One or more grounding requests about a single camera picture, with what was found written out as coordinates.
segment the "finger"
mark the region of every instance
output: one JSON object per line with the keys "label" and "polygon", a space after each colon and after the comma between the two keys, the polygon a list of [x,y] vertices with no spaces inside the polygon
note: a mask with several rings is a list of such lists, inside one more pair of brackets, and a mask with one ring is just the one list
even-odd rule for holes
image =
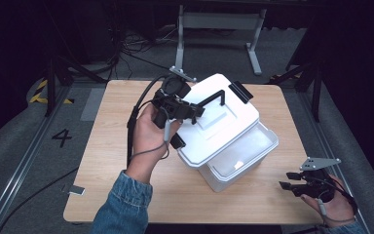
{"label": "finger", "polygon": [[337,186],[338,188],[344,189],[345,184],[344,184],[344,182],[342,181],[342,179],[336,177],[335,175],[329,175],[329,176],[330,176],[333,180],[336,181],[336,186]]}
{"label": "finger", "polygon": [[300,198],[302,199],[302,201],[308,204],[311,208],[319,212],[318,201],[315,198],[312,198],[306,194],[302,194]]}
{"label": "finger", "polygon": [[154,107],[154,105],[148,103],[147,106],[142,110],[142,113],[140,115],[140,118],[146,118],[147,116],[153,120],[157,114],[157,109]]}
{"label": "finger", "polygon": [[172,121],[170,130],[169,130],[169,134],[171,137],[173,137],[175,133],[177,133],[178,129],[181,127],[182,124],[183,124],[182,120]]}

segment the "wooden table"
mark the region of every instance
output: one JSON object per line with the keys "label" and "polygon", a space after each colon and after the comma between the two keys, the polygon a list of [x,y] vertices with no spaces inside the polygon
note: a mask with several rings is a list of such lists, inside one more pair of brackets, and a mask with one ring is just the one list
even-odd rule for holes
{"label": "wooden table", "polygon": [[[69,196],[64,218],[91,222],[121,170],[126,167],[127,122],[132,107],[149,81],[110,81],[96,116],[74,184],[84,195]],[[145,100],[159,88],[157,83]],[[260,121],[279,138],[262,163],[220,193],[215,193],[196,170],[188,168],[174,149],[159,162],[151,178],[154,195],[149,221],[160,223],[321,223],[320,216],[284,191],[279,181],[298,172],[306,152],[277,86],[245,85]]]}

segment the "gray carpet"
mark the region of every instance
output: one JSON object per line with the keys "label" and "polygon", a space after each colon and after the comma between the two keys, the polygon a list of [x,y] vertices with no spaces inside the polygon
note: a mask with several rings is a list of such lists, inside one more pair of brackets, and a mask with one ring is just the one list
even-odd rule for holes
{"label": "gray carpet", "polygon": [[[251,33],[247,31],[191,31],[186,34],[185,38],[183,68],[188,75],[197,77],[199,80],[214,73],[221,73],[232,81],[264,84],[272,75],[285,72],[284,68],[304,32],[302,29],[262,30],[256,54],[263,74],[254,76],[244,49],[244,44],[248,42],[247,39],[251,38]],[[134,56],[170,67],[175,62],[176,42],[173,40],[168,40],[163,44],[162,42]],[[122,55],[111,78],[152,79],[164,73],[167,71],[156,65]],[[108,75],[109,72],[100,74],[104,78]],[[292,89],[293,82],[286,81],[280,86],[308,156],[326,157],[326,154],[329,154],[324,147],[326,145],[323,145],[323,141],[320,140],[320,133],[323,133],[331,149],[330,153],[342,159],[343,163],[340,166],[342,176],[356,197],[369,232],[374,233],[374,172],[372,168],[326,89],[322,90],[320,97],[320,123],[317,124],[312,122],[312,116],[303,104],[306,97],[309,101],[310,91],[306,94],[297,94]],[[30,99],[36,86],[37,84],[31,87],[26,99]],[[56,112],[53,122],[43,136],[32,166],[6,215],[31,194],[79,166],[103,88],[104,85],[95,84],[85,77],[77,78],[67,95],[68,98],[74,98],[75,102],[62,104]],[[0,196],[38,131],[44,119],[45,110],[46,105],[43,103],[30,103],[26,110],[0,130]],[[68,130],[68,136],[72,139],[66,140],[61,147],[61,140],[52,139],[52,137],[63,130]],[[24,204],[11,216],[2,233],[88,233],[91,227],[89,223],[68,223],[62,217],[68,195],[61,189],[71,185],[74,176],[75,173],[72,173]],[[291,233],[310,227],[286,225],[282,226],[281,230],[282,233]]]}

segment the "wrist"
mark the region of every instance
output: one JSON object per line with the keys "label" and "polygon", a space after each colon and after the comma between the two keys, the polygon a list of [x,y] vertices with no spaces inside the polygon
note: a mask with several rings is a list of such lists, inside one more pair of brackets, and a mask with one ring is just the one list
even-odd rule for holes
{"label": "wrist", "polygon": [[142,183],[150,183],[157,160],[150,153],[135,156],[126,170],[126,175]]}
{"label": "wrist", "polygon": [[326,226],[333,228],[333,227],[340,227],[340,226],[346,226],[349,224],[352,224],[355,222],[355,218],[349,218],[349,219],[344,219],[344,220],[336,220],[333,218],[330,218],[328,216],[323,216],[323,221],[326,224]]}
{"label": "wrist", "polygon": [[350,224],[345,224],[343,226],[329,227],[327,225],[318,226],[319,233],[357,233],[364,234],[364,230],[359,225],[359,223],[354,221]]}

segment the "metal stand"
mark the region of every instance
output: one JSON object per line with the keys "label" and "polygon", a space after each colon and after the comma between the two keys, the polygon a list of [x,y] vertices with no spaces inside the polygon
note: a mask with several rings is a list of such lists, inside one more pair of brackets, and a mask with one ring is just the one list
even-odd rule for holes
{"label": "metal stand", "polygon": [[309,89],[309,86],[314,83],[314,92],[312,96],[312,114],[315,117],[315,120],[319,122],[318,118],[318,105],[319,105],[319,98],[320,98],[320,88],[321,88],[321,80],[322,80],[322,64],[320,63],[306,63],[300,65],[296,68],[293,68],[279,78],[275,80],[271,80],[266,85],[278,85],[281,82],[301,73],[299,80],[297,81],[294,88],[297,92],[306,92]]}
{"label": "metal stand", "polygon": [[254,50],[259,39],[265,15],[266,9],[261,10],[259,14],[184,13],[184,8],[181,5],[178,14],[178,46],[177,55],[175,56],[175,68],[180,70],[183,66],[184,28],[254,30],[253,40],[251,43],[246,43],[246,49],[254,74],[261,75],[262,70]]}
{"label": "metal stand", "polygon": [[48,62],[48,106],[47,113],[45,114],[46,117],[51,115],[56,106],[56,77],[62,86],[70,86],[74,83],[74,79],[72,78],[68,67],[74,68],[97,83],[108,82],[108,80],[104,80],[95,75],[82,65],[71,62],[66,58],[52,55],[50,61]]}

